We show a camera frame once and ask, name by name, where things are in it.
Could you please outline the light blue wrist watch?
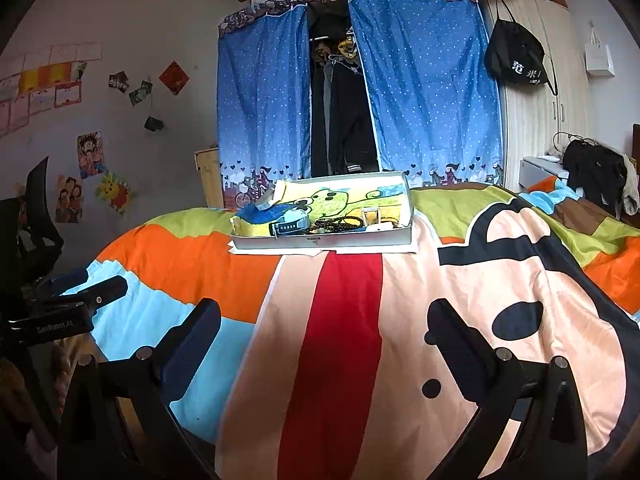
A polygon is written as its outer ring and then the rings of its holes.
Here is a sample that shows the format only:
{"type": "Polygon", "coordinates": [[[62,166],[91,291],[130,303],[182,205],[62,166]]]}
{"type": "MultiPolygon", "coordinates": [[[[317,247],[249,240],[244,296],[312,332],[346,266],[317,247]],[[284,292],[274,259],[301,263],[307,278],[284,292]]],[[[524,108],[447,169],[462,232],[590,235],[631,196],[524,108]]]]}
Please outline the light blue wrist watch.
{"type": "Polygon", "coordinates": [[[305,209],[294,208],[285,211],[282,216],[269,223],[269,233],[273,237],[298,235],[311,225],[305,209]]]}

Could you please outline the grey hair claw clip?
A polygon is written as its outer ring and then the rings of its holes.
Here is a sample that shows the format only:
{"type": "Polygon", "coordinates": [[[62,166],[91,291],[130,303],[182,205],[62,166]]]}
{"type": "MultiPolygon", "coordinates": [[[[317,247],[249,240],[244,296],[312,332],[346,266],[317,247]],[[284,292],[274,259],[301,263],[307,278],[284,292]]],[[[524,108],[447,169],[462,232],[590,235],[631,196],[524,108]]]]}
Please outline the grey hair claw clip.
{"type": "Polygon", "coordinates": [[[396,228],[394,218],[384,219],[378,207],[364,207],[361,211],[364,229],[367,232],[384,232],[396,228]]]}

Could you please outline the wooden side cabinet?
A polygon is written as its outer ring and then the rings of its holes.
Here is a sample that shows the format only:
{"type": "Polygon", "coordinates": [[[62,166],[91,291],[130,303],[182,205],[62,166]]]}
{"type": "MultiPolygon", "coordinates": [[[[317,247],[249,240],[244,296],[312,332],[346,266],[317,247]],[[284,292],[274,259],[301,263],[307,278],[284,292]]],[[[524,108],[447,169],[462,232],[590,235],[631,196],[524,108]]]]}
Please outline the wooden side cabinet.
{"type": "Polygon", "coordinates": [[[218,148],[206,148],[206,150],[195,152],[194,162],[201,178],[206,205],[209,208],[222,208],[224,194],[222,194],[218,148]]]}

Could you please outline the colourful cartoon bed quilt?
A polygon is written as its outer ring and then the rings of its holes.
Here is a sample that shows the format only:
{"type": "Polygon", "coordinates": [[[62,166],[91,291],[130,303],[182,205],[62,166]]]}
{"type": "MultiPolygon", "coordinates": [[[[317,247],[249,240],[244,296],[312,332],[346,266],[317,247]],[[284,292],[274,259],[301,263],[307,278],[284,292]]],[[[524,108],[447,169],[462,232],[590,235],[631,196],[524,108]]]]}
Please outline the colourful cartoon bed quilt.
{"type": "Polygon", "coordinates": [[[225,479],[423,479],[474,413],[432,341],[447,299],[493,347],[565,356],[600,479],[639,443],[639,232],[586,200],[544,212],[502,188],[412,194],[412,254],[236,256],[229,215],[164,214],[107,246],[99,310],[71,360],[156,344],[204,297],[221,328],[172,409],[225,479]]]}

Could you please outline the blue dotted left curtain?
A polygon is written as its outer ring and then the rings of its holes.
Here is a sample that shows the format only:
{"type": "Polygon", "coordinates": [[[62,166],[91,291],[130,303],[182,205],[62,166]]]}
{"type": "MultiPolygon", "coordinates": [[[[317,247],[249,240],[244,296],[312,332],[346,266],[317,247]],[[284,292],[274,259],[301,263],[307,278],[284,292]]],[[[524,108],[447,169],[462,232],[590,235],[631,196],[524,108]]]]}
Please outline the blue dotted left curtain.
{"type": "Polygon", "coordinates": [[[217,138],[224,206],[240,209],[277,180],[311,175],[306,6],[218,40],[217,138]]]}

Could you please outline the blue dotted curtain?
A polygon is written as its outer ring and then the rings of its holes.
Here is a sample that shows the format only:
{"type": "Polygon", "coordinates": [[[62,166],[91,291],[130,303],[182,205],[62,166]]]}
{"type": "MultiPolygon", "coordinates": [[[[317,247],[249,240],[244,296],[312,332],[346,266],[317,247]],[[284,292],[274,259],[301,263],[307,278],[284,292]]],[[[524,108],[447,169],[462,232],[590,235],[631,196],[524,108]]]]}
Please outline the blue dotted curtain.
{"type": "Polygon", "coordinates": [[[378,161],[410,186],[503,180],[498,84],[474,0],[350,0],[378,161]]]}
{"type": "Polygon", "coordinates": [[[311,175],[306,6],[218,40],[217,138],[224,206],[240,209],[277,180],[311,175]]]}

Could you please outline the black clothes pile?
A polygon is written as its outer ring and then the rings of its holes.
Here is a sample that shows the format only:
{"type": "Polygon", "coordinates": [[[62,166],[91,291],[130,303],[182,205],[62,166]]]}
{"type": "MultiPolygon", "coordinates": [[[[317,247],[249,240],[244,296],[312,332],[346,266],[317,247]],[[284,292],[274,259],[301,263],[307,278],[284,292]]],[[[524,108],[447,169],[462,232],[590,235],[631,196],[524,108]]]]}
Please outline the black clothes pile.
{"type": "Polygon", "coordinates": [[[590,139],[574,139],[567,145],[563,168],[567,185],[582,189],[591,203],[619,219],[639,212],[639,175],[634,162],[606,145],[590,139]]]}

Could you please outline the white bedside table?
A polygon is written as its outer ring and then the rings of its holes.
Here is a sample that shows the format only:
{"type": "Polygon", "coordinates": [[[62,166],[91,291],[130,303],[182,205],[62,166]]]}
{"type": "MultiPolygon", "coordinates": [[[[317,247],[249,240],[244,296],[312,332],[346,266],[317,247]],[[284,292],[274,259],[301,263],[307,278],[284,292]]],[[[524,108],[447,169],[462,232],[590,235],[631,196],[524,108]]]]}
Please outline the white bedside table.
{"type": "Polygon", "coordinates": [[[566,182],[569,175],[568,171],[563,168],[559,157],[551,155],[526,156],[520,161],[518,184],[522,190],[525,190],[550,177],[557,177],[566,182]]]}

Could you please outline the hanging dark clothes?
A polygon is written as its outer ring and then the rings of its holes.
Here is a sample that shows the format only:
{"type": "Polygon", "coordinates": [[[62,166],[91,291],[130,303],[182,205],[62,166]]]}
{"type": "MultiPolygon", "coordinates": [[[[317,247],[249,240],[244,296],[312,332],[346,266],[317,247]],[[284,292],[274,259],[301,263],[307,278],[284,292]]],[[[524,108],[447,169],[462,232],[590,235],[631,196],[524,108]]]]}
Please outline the hanging dark clothes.
{"type": "Polygon", "coordinates": [[[356,36],[345,0],[309,9],[313,177],[380,169],[356,36]]]}

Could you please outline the white striped wardrobe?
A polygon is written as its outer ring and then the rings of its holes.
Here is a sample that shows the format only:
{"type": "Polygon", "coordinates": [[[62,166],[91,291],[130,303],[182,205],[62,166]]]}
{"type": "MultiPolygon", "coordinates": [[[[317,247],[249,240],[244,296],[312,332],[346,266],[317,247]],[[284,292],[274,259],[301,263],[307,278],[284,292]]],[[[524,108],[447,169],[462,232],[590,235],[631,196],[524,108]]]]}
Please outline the white striped wardrobe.
{"type": "Polygon", "coordinates": [[[502,118],[506,133],[503,185],[520,188],[520,162],[546,154],[570,134],[593,136],[592,113],[584,51],[570,12],[550,0],[482,0],[488,28],[497,18],[528,29],[544,47],[548,84],[503,86],[502,118]]]}

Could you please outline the brown wooden headboard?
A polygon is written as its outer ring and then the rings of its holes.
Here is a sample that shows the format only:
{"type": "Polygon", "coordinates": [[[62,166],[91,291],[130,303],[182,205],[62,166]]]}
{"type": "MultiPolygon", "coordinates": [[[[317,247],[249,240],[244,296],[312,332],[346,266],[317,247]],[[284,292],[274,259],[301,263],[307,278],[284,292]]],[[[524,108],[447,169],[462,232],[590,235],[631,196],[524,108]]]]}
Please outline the brown wooden headboard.
{"type": "Polygon", "coordinates": [[[632,136],[631,136],[631,156],[632,158],[638,162],[640,162],[640,125],[634,124],[632,126],[632,136]]]}

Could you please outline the black hanging bag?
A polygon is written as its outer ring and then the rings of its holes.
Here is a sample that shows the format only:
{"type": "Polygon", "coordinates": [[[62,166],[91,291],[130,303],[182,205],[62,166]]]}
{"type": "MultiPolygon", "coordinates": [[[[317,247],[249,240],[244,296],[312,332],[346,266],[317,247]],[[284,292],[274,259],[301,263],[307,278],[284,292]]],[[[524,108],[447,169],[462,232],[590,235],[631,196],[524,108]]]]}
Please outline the black hanging bag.
{"type": "Polygon", "coordinates": [[[510,86],[545,84],[552,96],[558,95],[555,70],[550,79],[544,68],[544,47],[536,36],[515,21],[504,0],[495,0],[496,21],[484,56],[488,74],[510,86]]]}

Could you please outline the family cartoon wall poster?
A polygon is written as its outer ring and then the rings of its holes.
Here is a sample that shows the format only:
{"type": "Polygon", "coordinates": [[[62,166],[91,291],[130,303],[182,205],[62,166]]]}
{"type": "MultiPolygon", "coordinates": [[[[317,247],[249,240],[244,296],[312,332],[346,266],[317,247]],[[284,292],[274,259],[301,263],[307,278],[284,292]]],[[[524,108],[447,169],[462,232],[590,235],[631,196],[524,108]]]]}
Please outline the family cartoon wall poster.
{"type": "Polygon", "coordinates": [[[81,180],[59,176],[56,182],[54,221],[56,223],[79,223],[84,211],[84,190],[81,180]]]}

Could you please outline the yellow pikachu wall poster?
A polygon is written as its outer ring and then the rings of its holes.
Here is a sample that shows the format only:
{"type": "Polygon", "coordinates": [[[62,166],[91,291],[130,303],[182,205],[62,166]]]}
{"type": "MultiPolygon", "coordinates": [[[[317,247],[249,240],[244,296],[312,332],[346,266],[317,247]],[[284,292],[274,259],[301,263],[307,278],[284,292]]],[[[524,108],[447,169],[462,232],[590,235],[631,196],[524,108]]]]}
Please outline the yellow pikachu wall poster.
{"type": "Polygon", "coordinates": [[[107,171],[102,174],[102,178],[94,191],[94,196],[99,200],[103,200],[114,211],[124,214],[134,199],[134,192],[131,191],[130,185],[117,174],[107,171]]]}

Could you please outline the red diamond wall sticker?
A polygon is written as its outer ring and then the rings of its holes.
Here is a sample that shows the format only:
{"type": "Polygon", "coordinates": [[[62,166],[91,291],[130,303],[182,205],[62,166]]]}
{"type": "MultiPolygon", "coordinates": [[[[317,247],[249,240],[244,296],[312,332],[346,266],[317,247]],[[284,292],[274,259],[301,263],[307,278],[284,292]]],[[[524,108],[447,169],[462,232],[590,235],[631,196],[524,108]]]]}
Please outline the red diamond wall sticker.
{"type": "Polygon", "coordinates": [[[172,61],[167,66],[166,70],[164,70],[163,73],[161,73],[160,76],[158,76],[158,80],[174,96],[178,96],[178,94],[189,82],[190,77],[176,61],[172,61]]]}

